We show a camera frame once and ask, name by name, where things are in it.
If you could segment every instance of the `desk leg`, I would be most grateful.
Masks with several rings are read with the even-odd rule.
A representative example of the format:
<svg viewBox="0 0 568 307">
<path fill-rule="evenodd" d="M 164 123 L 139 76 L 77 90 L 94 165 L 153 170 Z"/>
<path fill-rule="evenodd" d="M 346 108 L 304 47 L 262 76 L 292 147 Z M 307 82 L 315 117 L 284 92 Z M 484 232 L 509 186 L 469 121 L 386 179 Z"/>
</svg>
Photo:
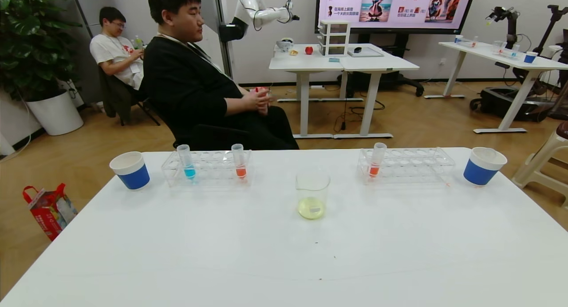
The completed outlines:
<svg viewBox="0 0 568 307">
<path fill-rule="evenodd" d="M 296 75 L 296 98 L 279 98 L 278 102 L 300 102 L 300 80 L 301 72 L 297 72 Z M 363 102 L 364 99 L 360 97 L 345 98 L 345 93 L 347 92 L 347 72 L 343 72 L 343 78 L 341 79 L 341 92 L 339 93 L 339 98 L 337 97 L 327 97 L 327 98 L 311 98 L 310 101 L 317 102 Z"/>
<path fill-rule="evenodd" d="M 343 75 L 341 76 L 341 91 L 339 92 L 339 98 L 345 99 L 345 93 L 347 92 L 347 77 L 349 73 L 347 71 L 343 71 Z"/>
<path fill-rule="evenodd" d="M 534 81 L 537 80 L 540 72 L 542 72 L 542 71 L 538 71 L 538 70 L 530 70 L 529 71 L 527 78 L 523 82 L 523 86 L 521 86 L 521 88 L 519 89 L 519 93 L 517 93 L 517 96 L 513 100 L 513 103 L 511 103 L 511 107 L 509 107 L 509 111 L 507 111 L 507 114 L 505 115 L 505 117 L 503 118 L 503 121 L 499 125 L 499 129 L 476 129 L 476 130 L 473 130 L 473 131 L 476 132 L 477 134 L 482 134 L 482 133 L 519 133 L 519 132 L 525 133 L 527 131 L 525 129 L 522 129 L 522 128 L 510 129 L 509 127 L 511 126 L 511 123 L 513 123 L 513 120 L 517 116 L 517 113 L 519 113 L 519 109 L 521 109 L 521 106 L 523 105 L 525 99 L 527 98 L 527 95 L 531 91 L 531 89 L 534 85 Z"/>
<path fill-rule="evenodd" d="M 381 81 L 382 72 L 372 72 L 371 82 L 369 82 L 369 93 L 367 93 L 367 103 L 365 103 L 365 112 L 363 113 L 363 122 L 361 123 L 361 131 L 359 134 L 338 134 L 334 135 L 335 139 L 342 138 L 391 138 L 392 134 L 369 134 L 371 127 L 371 119 L 375 108 L 375 100 L 377 99 L 377 91 L 379 89 L 379 81 Z"/>
<path fill-rule="evenodd" d="M 443 95 L 425 95 L 424 98 L 450 98 L 450 97 L 458 97 L 458 98 L 465 98 L 463 95 L 450 95 L 452 93 L 452 89 L 454 85 L 456 85 L 456 79 L 458 78 L 458 74 L 460 74 L 460 69 L 463 64 L 463 59 L 465 59 L 466 52 L 460 51 L 458 54 L 458 60 L 456 62 L 456 66 L 454 66 L 454 70 L 452 71 L 452 75 L 448 80 L 448 85 L 446 85 L 446 89 L 444 90 Z"/>
<path fill-rule="evenodd" d="M 298 84 L 300 96 L 300 135 L 294 138 L 333 138 L 332 134 L 308 134 L 308 111 L 310 105 L 310 73 L 298 72 Z"/>
</svg>

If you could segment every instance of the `monitor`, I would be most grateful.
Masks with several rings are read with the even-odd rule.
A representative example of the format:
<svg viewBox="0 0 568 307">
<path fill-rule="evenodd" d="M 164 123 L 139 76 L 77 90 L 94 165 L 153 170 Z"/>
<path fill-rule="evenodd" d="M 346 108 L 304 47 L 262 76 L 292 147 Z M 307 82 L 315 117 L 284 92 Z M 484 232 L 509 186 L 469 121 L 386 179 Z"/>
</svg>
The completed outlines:
<svg viewBox="0 0 568 307">
<path fill-rule="evenodd" d="M 347 20 L 351 32 L 460 34 L 472 0 L 318 0 L 320 20 Z"/>
</svg>

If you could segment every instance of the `bowl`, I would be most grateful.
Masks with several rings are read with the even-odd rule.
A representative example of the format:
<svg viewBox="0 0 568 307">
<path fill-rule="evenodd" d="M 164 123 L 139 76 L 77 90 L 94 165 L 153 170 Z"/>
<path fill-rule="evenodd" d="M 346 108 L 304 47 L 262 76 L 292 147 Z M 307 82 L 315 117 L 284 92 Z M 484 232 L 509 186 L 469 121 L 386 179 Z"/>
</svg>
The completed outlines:
<svg viewBox="0 0 568 307">
<path fill-rule="evenodd" d="M 276 46 L 280 49 L 280 52 L 287 53 L 294 47 L 294 41 L 292 40 L 280 40 L 276 41 Z"/>
</svg>

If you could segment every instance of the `dog image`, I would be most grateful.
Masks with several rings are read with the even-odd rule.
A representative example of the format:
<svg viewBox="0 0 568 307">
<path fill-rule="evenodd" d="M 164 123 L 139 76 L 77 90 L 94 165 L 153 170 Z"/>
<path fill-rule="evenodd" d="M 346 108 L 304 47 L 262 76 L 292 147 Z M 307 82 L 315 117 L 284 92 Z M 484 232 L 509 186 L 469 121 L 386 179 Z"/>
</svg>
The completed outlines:
<svg viewBox="0 0 568 307">
<path fill-rule="evenodd" d="M 456 15 L 456 10 L 458 9 L 458 4 L 460 0 L 451 0 L 448 6 L 448 13 L 446 14 L 446 20 L 454 20 Z"/>
<path fill-rule="evenodd" d="M 428 17 L 430 20 L 438 20 L 438 16 L 442 14 L 442 5 L 444 0 L 431 0 L 428 7 Z"/>
<path fill-rule="evenodd" d="M 383 0 L 373 0 L 373 4 L 369 7 L 369 17 L 373 22 L 379 22 L 379 17 L 383 15 L 383 8 L 379 6 Z"/>
</svg>

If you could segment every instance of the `blue liquid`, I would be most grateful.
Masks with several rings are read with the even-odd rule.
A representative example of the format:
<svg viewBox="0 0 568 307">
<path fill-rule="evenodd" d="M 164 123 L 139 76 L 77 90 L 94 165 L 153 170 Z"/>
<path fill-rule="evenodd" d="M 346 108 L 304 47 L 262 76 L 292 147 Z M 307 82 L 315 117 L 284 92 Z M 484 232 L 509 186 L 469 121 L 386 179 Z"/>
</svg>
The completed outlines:
<svg viewBox="0 0 568 307">
<path fill-rule="evenodd" d="M 185 176 L 187 178 L 190 178 L 190 179 L 195 178 L 195 168 L 193 167 L 193 165 L 189 165 L 189 166 L 186 166 L 185 168 L 183 168 L 183 172 L 185 173 Z"/>
</svg>

